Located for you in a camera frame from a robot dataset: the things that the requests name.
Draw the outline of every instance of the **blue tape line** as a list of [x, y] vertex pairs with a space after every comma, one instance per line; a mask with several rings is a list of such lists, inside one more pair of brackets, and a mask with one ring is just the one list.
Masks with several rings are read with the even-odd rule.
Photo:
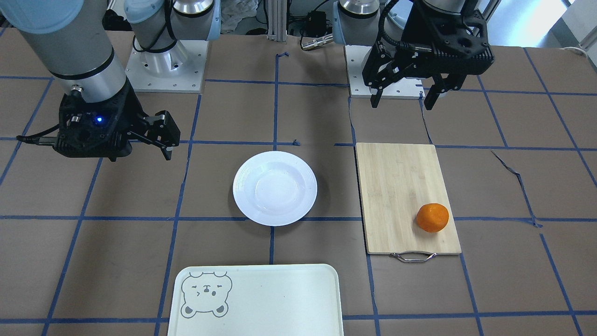
[[[78, 216], [46, 216], [46, 215], [0, 215], [0, 219], [21, 219], [21, 220], [64, 220], [78, 219]], [[172, 221], [174, 217], [138, 217], [138, 216], [83, 216], [84, 221]], [[179, 217], [179, 221], [247, 221], [247, 217]], [[455, 221], [519, 221], [531, 223], [531, 218], [524, 217], [479, 217], [479, 216], [455, 216]], [[543, 222], [597, 222], [597, 218], [550, 218], [538, 217]], [[304, 217], [304, 222], [313, 221], [362, 221], [361, 217]]]
[[[285, 54], [276, 55], [278, 57], [287, 56]], [[300, 85], [300, 86], [327, 86], [327, 87], [349, 87], [348, 84], [342, 83], [300, 83], [300, 82], [280, 82], [276, 81], [247, 81], [247, 80], [216, 80], [207, 79], [206, 82], [217, 82], [217, 83], [244, 83], [244, 84], [276, 84], [279, 85]]]
[[79, 216], [27, 216], [27, 215], [2, 215], [0, 216], [0, 219], [21, 219], [21, 220], [27, 220], [27, 219], [40, 219], [40, 220], [46, 220], [46, 221], [52, 221], [52, 220], [62, 220], [62, 221], [71, 221], [74, 219], [79, 219]]
[[537, 218], [544, 222], [597, 222], [597, 218]]
[[276, 54], [276, 81], [273, 94], [273, 150], [278, 150], [278, 88], [279, 88], [279, 69], [280, 57], [290, 56], [287, 51], [282, 54]]
[[156, 221], [171, 221], [174, 217], [137, 217], [137, 216], [84, 216], [86, 221], [140, 221], [140, 222], [156, 222]]
[[[69, 250], [66, 254], [66, 259], [64, 260], [64, 266], [62, 267], [62, 272], [60, 273], [60, 278], [58, 279], [58, 284], [56, 285], [56, 291], [54, 292], [54, 298], [52, 299], [52, 303], [50, 305], [50, 310], [48, 312], [48, 319], [52, 319], [54, 316], [54, 310], [56, 309], [56, 304], [58, 303], [58, 297], [60, 296], [60, 291], [62, 290], [62, 285], [64, 284], [64, 278], [66, 277], [66, 272], [69, 269], [70, 259], [73, 255], [73, 251], [75, 250], [75, 243], [76, 239], [79, 236], [79, 231], [81, 230], [81, 224], [83, 223], [83, 216], [85, 216], [85, 212], [87, 211], [87, 205], [89, 204], [89, 199], [91, 198], [91, 192], [93, 191], [93, 187], [96, 184], [97, 175], [100, 172], [101, 163], [103, 158], [99, 158], [97, 160], [96, 170], [93, 173], [93, 177], [91, 178], [91, 183], [89, 184], [89, 188], [87, 189], [87, 195], [85, 196], [85, 201], [83, 202], [83, 208], [81, 209], [81, 214], [79, 215], [79, 220], [77, 221], [75, 232], [73, 233], [73, 237], [70, 240]], [[48, 328], [50, 327], [49, 322], [44, 324], [44, 329], [42, 331], [42, 336], [46, 336], [48, 334]]]
[[193, 222], [242, 222], [248, 220], [247, 217], [179, 217], [179, 221], [193, 221]]
[[491, 313], [479, 313], [480, 317], [516, 317], [516, 316], [566, 316], [570, 315], [567, 310], [544, 310], [544, 311], [496, 311]]
[[485, 100], [487, 100], [487, 105], [489, 106], [489, 110], [491, 111], [491, 115], [493, 116], [493, 120], [496, 122], [497, 130], [500, 132], [501, 140], [504, 142], [504, 146], [508, 147], [508, 143], [506, 142], [506, 137], [504, 137], [504, 132], [501, 131], [500, 122], [497, 120], [496, 112], [493, 110], [493, 106], [489, 99], [489, 95], [487, 95], [487, 91], [485, 91], [485, 86], [483, 86], [483, 81], [481, 81], [481, 76], [477, 75], [477, 80], [479, 81], [479, 85], [481, 86], [481, 90], [483, 90], [483, 95], [485, 96]]
[[[21, 133], [21, 135], [25, 135], [27, 133], [27, 131], [29, 131], [31, 124], [33, 123], [33, 119], [35, 119], [35, 116], [37, 115], [37, 113], [39, 111], [39, 107], [44, 102], [45, 96], [46, 96], [46, 94], [48, 94], [48, 90], [50, 89], [50, 85], [52, 84], [53, 81], [54, 81], [53, 78], [50, 78], [50, 80], [48, 80], [48, 85], [45, 86], [45, 90], [42, 93], [41, 98], [39, 98], [38, 104], [35, 106], [35, 109], [33, 110], [33, 113], [31, 114], [31, 117], [29, 118], [29, 121], [25, 125], [25, 128], [23, 129], [23, 132]], [[21, 148], [21, 142], [17, 143], [17, 145], [14, 148], [13, 153], [10, 156], [10, 159], [8, 160], [8, 163], [6, 164], [6, 167], [4, 167], [2, 176], [0, 176], [0, 185], [2, 185], [2, 183], [4, 182], [4, 179], [6, 178], [6, 175], [8, 174], [8, 170], [13, 165], [14, 158], [17, 156], [17, 152], [19, 151], [19, 148]]]
[[564, 288], [564, 283], [562, 283], [562, 278], [559, 275], [558, 268], [556, 267], [555, 262], [553, 262], [553, 257], [551, 252], [549, 252], [549, 247], [547, 247], [547, 241], [545, 241], [545, 237], [543, 233], [540, 233], [539, 236], [541, 237], [541, 242], [543, 243], [543, 247], [545, 248], [545, 253], [547, 253], [547, 257], [549, 258], [549, 264], [552, 266], [553, 273], [558, 280], [558, 284], [560, 286], [560, 290], [562, 291], [562, 295], [564, 296], [564, 300], [566, 301], [566, 306], [568, 306], [568, 312], [570, 316], [572, 316], [572, 321], [574, 321], [574, 325], [576, 326], [576, 331], [578, 332], [578, 336], [583, 336], [583, 332], [580, 330], [580, 325], [578, 325], [578, 320], [576, 318], [576, 314], [572, 309], [572, 304], [570, 303], [570, 299], [568, 298], [568, 294], [566, 294], [566, 289]]
[[42, 324], [48, 319], [0, 319], [0, 324]]
[[85, 319], [52, 319], [51, 324], [65, 324], [65, 323], [167, 323], [170, 318], [163, 317], [161, 319], [151, 317], [134, 317], [134, 318], [117, 318], [117, 317], [100, 317], [100, 318], [85, 318]]
[[576, 315], [597, 315], [597, 310], [575, 310]]
[[45, 86], [45, 90], [42, 93], [37, 106], [35, 106], [35, 110], [33, 110], [33, 114], [31, 115], [31, 118], [29, 118], [29, 121], [27, 122], [27, 125], [25, 126], [25, 129], [23, 130], [23, 133], [21, 133], [21, 135], [26, 135], [27, 131], [29, 131], [31, 124], [33, 124], [33, 119], [35, 119], [35, 116], [37, 116], [39, 108], [41, 107], [42, 103], [44, 102], [44, 99], [45, 99], [46, 95], [48, 94], [48, 91], [50, 90], [50, 86], [52, 85], [53, 81], [54, 81], [53, 78], [50, 78], [50, 80], [48, 80], [48, 84]]
[[201, 107], [201, 95], [197, 96], [197, 103], [195, 104], [195, 116], [193, 117], [193, 127], [190, 130], [189, 138], [191, 142], [195, 140], [195, 130], [197, 128], [197, 121], [199, 120], [199, 107]]
[[269, 227], [269, 264], [273, 265], [273, 248], [276, 227]]
[[81, 319], [0, 319], [2, 324], [76, 324], [76, 323], [167, 323], [170, 321], [169, 317], [156, 319], [154, 317], [133, 317], [133, 318], [119, 318], [119, 317], [86, 317]]
[[597, 93], [578, 93], [578, 92], [550, 92], [555, 96], [597, 96]]
[[[575, 310], [577, 316], [595, 316], [597, 310]], [[520, 316], [570, 316], [568, 310], [543, 310], [543, 311], [493, 311], [479, 313], [479, 317], [520, 317]], [[380, 320], [412, 320], [412, 319], [464, 319], [473, 318], [474, 313], [436, 313], [436, 314], [382, 314], [377, 318]], [[343, 315], [343, 320], [374, 320], [376, 317], [371, 314], [365, 315]], [[76, 324], [76, 323], [168, 323], [169, 317], [85, 317], [75, 318], [54, 318], [54, 319], [0, 319], [0, 325], [10, 324]]]
[[361, 221], [361, 217], [303, 217], [299, 221], [303, 222], [316, 222], [316, 221], [334, 221], [334, 222], [346, 222], [346, 221]]
[[464, 272], [464, 278], [466, 279], [466, 286], [469, 288], [470, 303], [473, 306], [473, 314], [477, 321], [477, 328], [479, 329], [479, 335], [484, 336], [483, 326], [481, 325], [481, 318], [479, 317], [479, 310], [477, 309], [477, 302], [475, 301], [475, 294], [473, 293], [473, 286], [470, 282], [469, 270], [466, 268], [466, 261], [464, 261], [464, 253], [460, 254], [460, 263], [462, 264], [462, 270]]
[[[576, 311], [576, 315], [597, 315], [597, 311]], [[468, 319], [479, 317], [517, 317], [517, 316], [569, 316], [567, 310], [554, 311], [492, 311], [487, 313], [437, 313], [437, 314], [381, 314], [380, 320], [416, 320], [416, 319]], [[374, 315], [344, 315], [343, 320], [374, 320]]]
[[437, 148], [454, 148], [454, 149], [514, 149], [519, 151], [597, 151], [597, 148], [566, 148], [566, 147], [521, 147], [521, 146], [467, 146], [467, 145], [435, 145]]
[[274, 84], [272, 81], [245, 81], [245, 80], [205, 80], [206, 82], [217, 83], [245, 83], [245, 84]]
[[0, 76], [0, 80], [40, 80], [49, 81], [54, 77], [35, 77], [35, 76]]
[[553, 97], [552, 97], [551, 93], [549, 92], [549, 90], [547, 89], [547, 86], [545, 85], [545, 82], [541, 78], [541, 75], [539, 74], [539, 71], [537, 70], [537, 67], [535, 66], [535, 63], [533, 63], [533, 60], [531, 59], [531, 55], [528, 53], [528, 51], [527, 51], [526, 48], [523, 48], [523, 50], [524, 50], [525, 54], [527, 55], [528, 61], [531, 63], [531, 66], [533, 67], [533, 70], [535, 70], [535, 74], [537, 74], [537, 78], [539, 78], [539, 81], [541, 82], [541, 86], [543, 86], [543, 89], [547, 93], [547, 96], [549, 97], [549, 101], [552, 103], [553, 109], [556, 111], [556, 114], [558, 115], [558, 118], [560, 119], [560, 122], [564, 126], [564, 129], [566, 130], [566, 133], [568, 133], [568, 137], [570, 138], [570, 141], [572, 141], [572, 145], [576, 148], [578, 156], [580, 157], [580, 160], [584, 164], [584, 168], [587, 170], [587, 173], [589, 173], [589, 176], [591, 177], [591, 180], [593, 181], [593, 184], [597, 187], [597, 180], [595, 179], [595, 176], [593, 175], [593, 172], [591, 172], [591, 169], [589, 168], [589, 165], [587, 164], [587, 161], [585, 161], [583, 153], [580, 150], [578, 150], [578, 145], [576, 144], [576, 141], [572, 137], [572, 133], [570, 133], [570, 129], [566, 125], [566, 122], [564, 121], [564, 118], [562, 117], [562, 114], [560, 113], [558, 107], [556, 106], [556, 103], [553, 101]]
[[518, 184], [521, 186], [521, 190], [522, 190], [522, 195], [524, 196], [524, 201], [527, 204], [527, 209], [529, 214], [531, 215], [531, 219], [533, 221], [533, 226], [535, 227], [542, 227], [543, 225], [537, 223], [537, 217], [535, 216], [535, 213], [533, 212], [533, 209], [531, 207], [531, 202], [529, 202], [528, 200], [528, 196], [527, 196], [527, 190], [524, 187], [524, 182], [522, 181], [522, 176], [520, 175], [519, 172], [515, 171], [513, 168], [511, 168], [510, 166], [508, 166], [504, 160], [502, 160], [494, 151], [491, 151], [491, 153], [498, 159], [500, 160], [500, 163], [502, 166], [504, 166], [510, 173], [514, 174], [516, 176], [516, 178], [518, 179]]
[[[179, 220], [180, 220], [180, 209], [182, 208], [183, 198], [184, 198], [184, 188], [186, 186], [186, 179], [189, 174], [189, 164], [191, 153], [193, 151], [193, 139], [195, 137], [195, 129], [197, 127], [197, 120], [199, 119], [199, 110], [201, 108], [201, 95], [197, 96], [197, 104], [195, 105], [195, 116], [193, 118], [193, 129], [190, 132], [190, 140], [189, 149], [187, 153], [187, 163], [186, 167], [184, 168], [184, 177], [183, 182], [180, 184], [180, 191], [179, 191], [179, 200], [176, 203], [176, 212], [174, 214], [174, 223], [172, 224], [172, 236], [170, 238], [170, 248], [168, 250], [168, 259], [166, 261], [166, 271], [164, 272], [164, 282], [162, 284], [162, 294], [159, 298], [159, 306], [158, 306], [158, 316], [157, 318], [161, 318], [164, 312], [164, 302], [166, 300], [166, 292], [168, 290], [168, 281], [170, 279], [170, 270], [172, 268], [172, 258], [174, 256], [174, 247], [176, 245], [176, 234], [179, 227]], [[159, 335], [160, 323], [155, 323], [155, 329], [153, 330], [154, 336]]]
[[211, 140], [193, 140], [187, 143], [198, 143], [201, 145], [266, 145], [271, 146], [273, 142], [268, 141], [211, 141]]
[[423, 93], [418, 94], [418, 107], [421, 109], [421, 118], [423, 119], [423, 125], [425, 126], [425, 133], [427, 133], [427, 140], [430, 145], [433, 145], [429, 129], [427, 128], [427, 121], [425, 120], [425, 110], [423, 109]]
[[369, 275], [369, 290], [371, 291], [371, 304], [373, 305], [373, 320], [375, 321], [376, 336], [381, 336], [381, 329], [379, 327], [379, 314], [377, 312], [377, 304], [375, 302], [375, 283], [373, 281], [373, 268], [371, 266], [371, 255], [366, 253], [367, 257], [367, 274]]
[[6, 166], [4, 167], [4, 171], [2, 172], [2, 175], [0, 175], [0, 185], [2, 185], [2, 183], [4, 182], [4, 178], [6, 178], [6, 175], [8, 174], [8, 170], [13, 165], [14, 158], [17, 156], [17, 152], [19, 151], [19, 148], [21, 148], [21, 142], [17, 142], [17, 145], [14, 147], [13, 153], [10, 155], [8, 162], [6, 163]]
[[341, 83], [298, 83], [298, 82], [278, 82], [280, 85], [300, 85], [300, 86], [331, 86], [331, 87], [349, 87], [348, 84]]
[[454, 217], [455, 221], [531, 221], [524, 217]]
[[[520, 93], [520, 94], [547, 94], [539, 91], [512, 91], [512, 90], [480, 90], [478, 88], [461, 88], [459, 91], [463, 92], [488, 92], [488, 93]], [[578, 92], [550, 92], [557, 96], [597, 96], [597, 93], [578, 93]]]

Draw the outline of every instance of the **black cable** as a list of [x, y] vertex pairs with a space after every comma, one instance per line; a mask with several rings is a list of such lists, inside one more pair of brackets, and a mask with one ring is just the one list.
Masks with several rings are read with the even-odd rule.
[[60, 124], [56, 124], [55, 126], [52, 126], [49, 129], [46, 129], [45, 131], [36, 133], [34, 135], [29, 135], [29, 136], [17, 135], [17, 140], [24, 142], [24, 143], [35, 144], [37, 141], [39, 141], [39, 138], [41, 138], [45, 135], [48, 135], [59, 128], [60, 128]]
[[[329, 0], [323, 0], [323, 1], [322, 1], [322, 2], [321, 2], [319, 5], [317, 5], [317, 7], [315, 7], [315, 9], [314, 9], [314, 10], [312, 10], [310, 13], [312, 13], [312, 12], [314, 12], [314, 11], [317, 11], [317, 10], [318, 10], [318, 9], [319, 9], [321, 6], [323, 6], [323, 4], [324, 4], [324, 3], [328, 2], [328, 1], [329, 1]], [[309, 15], [306, 15], [306, 16], [304, 17], [304, 19], [303, 19], [303, 20], [301, 20], [301, 21], [306, 21], [308, 17], [309, 17]], [[301, 28], [299, 32], [300, 32], [300, 40], [298, 41], [298, 46], [299, 46], [299, 47], [301, 48], [301, 50], [303, 50], [303, 51], [311, 51], [311, 50], [305, 50], [305, 49], [303, 48], [304, 25], [303, 25], [303, 28]]]
[[164, 2], [164, 26], [162, 27], [162, 29], [160, 29], [159, 33], [157, 34], [157, 36], [155, 37], [155, 39], [153, 40], [153, 42], [151, 42], [151, 44], [145, 48], [143, 47], [140, 43], [139, 43], [139, 47], [141, 47], [141, 50], [137, 49], [135, 47], [135, 40], [137, 39], [137, 35], [133, 35], [133, 49], [135, 49], [136, 52], [138, 53], [143, 53], [145, 51], [151, 52], [151, 48], [153, 48], [153, 46], [158, 43], [159, 38], [162, 36], [162, 34], [164, 33], [164, 30], [166, 30], [166, 28], [168, 28], [168, 34], [170, 34], [170, 38], [172, 38], [173, 40], [176, 40], [176, 38], [174, 37], [174, 32], [172, 31], [172, 24], [170, 22], [170, 14], [172, 13], [172, 8], [174, 8], [174, 1], [171, 0], [166, 0]]
[[267, 26], [267, 33], [269, 33], [269, 19], [267, 18], [267, 0], [263, 0], [263, 12], [265, 13], [265, 25]]
[[323, 4], [324, 4], [324, 3], [328, 2], [328, 1], [329, 1], [329, 0], [324, 0], [322, 3], [320, 3], [319, 5], [317, 5], [317, 7], [315, 7], [315, 9], [314, 9], [314, 10], [312, 10], [312, 11], [316, 11], [316, 10], [318, 10], [318, 9], [319, 9], [321, 6], [323, 6]]
[[[259, 3], [257, 4], [257, 8], [259, 8], [259, 5], [261, 5], [261, 0], [259, 0]], [[257, 18], [257, 13], [255, 13], [255, 21], [261, 23], [262, 25], [266, 25], [267, 23], [265, 22], [261, 22], [259, 21], [259, 19]]]
[[468, 26], [466, 25], [466, 23], [464, 23], [464, 15], [460, 14], [460, 19], [462, 20], [462, 26], [463, 26], [463, 27], [464, 27], [466, 30], [468, 30], [468, 31], [469, 31], [469, 33], [470, 33], [471, 35], [475, 36], [475, 33], [473, 32], [473, 30], [472, 30], [470, 27], [468, 27]]
[[155, 37], [155, 39], [153, 40], [153, 42], [151, 42], [151, 44], [149, 45], [149, 47], [144, 48], [140, 43], [139, 43], [139, 47], [141, 47], [141, 50], [137, 49], [137, 47], [135, 47], [135, 40], [137, 39], [137, 35], [133, 35], [133, 49], [135, 49], [136, 52], [138, 53], [143, 53], [145, 51], [151, 51], [151, 48], [153, 48], [153, 46], [158, 42], [160, 36], [162, 36], [162, 33], [164, 33], [164, 30], [166, 30], [166, 24], [164, 23], [164, 26], [162, 27], [162, 29], [159, 31], [158, 36]]
[[172, 15], [172, 9], [174, 8], [174, 0], [166, 0], [164, 2], [164, 19], [166, 21], [166, 28], [168, 28], [168, 34], [170, 38], [176, 40], [174, 36], [174, 31], [172, 30], [172, 22], [170, 21], [170, 16]]
[[376, 42], [381, 41], [381, 39], [385, 39], [389, 44], [393, 45], [394, 47], [398, 48], [398, 49], [404, 49], [404, 50], [412, 50], [413, 48], [410, 46], [410, 44], [406, 43], [406, 42], [402, 42], [402, 41], [397, 41], [393, 38], [390, 37], [390, 35], [388, 35], [384, 29], [384, 25], [386, 23], [386, 17], [387, 15], [390, 13], [390, 10], [392, 10], [392, 8], [398, 3], [398, 0], [390, 0], [386, 6], [383, 8], [383, 11], [381, 12], [381, 15], [379, 17], [379, 23], [378, 23], [378, 31], [377, 31], [377, 38], [376, 38]]

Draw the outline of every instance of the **white tray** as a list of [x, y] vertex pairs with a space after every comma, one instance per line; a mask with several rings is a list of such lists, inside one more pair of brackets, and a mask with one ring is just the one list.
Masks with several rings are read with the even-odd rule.
[[187, 267], [168, 336], [191, 335], [343, 336], [338, 274], [326, 264]]

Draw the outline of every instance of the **metal mounting plate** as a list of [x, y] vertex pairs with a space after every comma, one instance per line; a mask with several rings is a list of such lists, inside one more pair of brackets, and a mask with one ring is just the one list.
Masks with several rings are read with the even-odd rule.
[[193, 63], [173, 77], [156, 77], [143, 66], [141, 54], [134, 49], [128, 58], [126, 74], [136, 92], [201, 93], [208, 41], [181, 41]]
[[[363, 83], [363, 64], [371, 47], [345, 45], [346, 70], [350, 84], [350, 95], [355, 98], [371, 97], [371, 90]], [[423, 83], [416, 78], [403, 78], [383, 90], [382, 99], [419, 99], [425, 97]]]

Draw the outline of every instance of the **metal handle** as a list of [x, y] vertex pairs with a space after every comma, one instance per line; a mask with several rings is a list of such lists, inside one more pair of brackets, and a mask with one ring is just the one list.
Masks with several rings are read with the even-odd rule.
[[402, 262], [426, 262], [430, 260], [434, 256], [438, 255], [437, 253], [427, 253], [427, 252], [406, 252], [406, 253], [416, 253], [421, 255], [426, 255], [427, 258], [425, 259], [406, 259], [400, 253], [390, 253], [390, 256], [402, 261]]

